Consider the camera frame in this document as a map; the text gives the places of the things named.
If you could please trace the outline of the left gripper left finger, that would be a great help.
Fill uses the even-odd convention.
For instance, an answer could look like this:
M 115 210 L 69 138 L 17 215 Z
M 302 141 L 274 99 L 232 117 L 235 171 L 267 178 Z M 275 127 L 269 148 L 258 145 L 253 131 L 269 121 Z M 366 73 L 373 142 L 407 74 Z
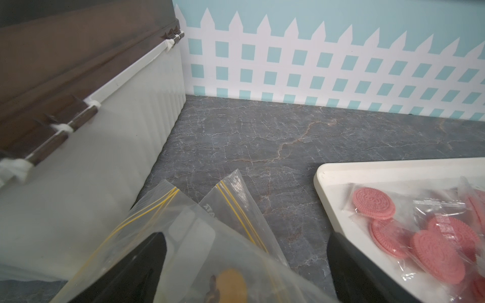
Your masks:
M 155 232 L 71 302 L 153 302 L 167 254 L 162 232 Z

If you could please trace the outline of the ziploc bag of cookies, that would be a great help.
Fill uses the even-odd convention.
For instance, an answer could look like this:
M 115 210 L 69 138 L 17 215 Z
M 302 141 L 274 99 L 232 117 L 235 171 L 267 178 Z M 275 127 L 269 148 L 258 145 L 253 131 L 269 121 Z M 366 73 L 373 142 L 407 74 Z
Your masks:
M 226 224 L 284 266 L 289 266 L 280 245 L 251 196 L 240 170 L 219 181 L 199 202 L 213 218 Z
M 71 302 L 155 232 L 165 235 L 167 254 L 153 302 L 333 301 L 162 181 L 130 210 L 54 302 Z

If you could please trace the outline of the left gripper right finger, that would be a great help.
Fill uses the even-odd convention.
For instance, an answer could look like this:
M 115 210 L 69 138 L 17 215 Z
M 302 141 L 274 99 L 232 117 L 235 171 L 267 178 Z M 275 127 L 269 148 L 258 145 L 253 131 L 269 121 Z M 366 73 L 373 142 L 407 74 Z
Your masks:
M 338 232 L 330 235 L 327 258 L 340 302 L 419 302 Z

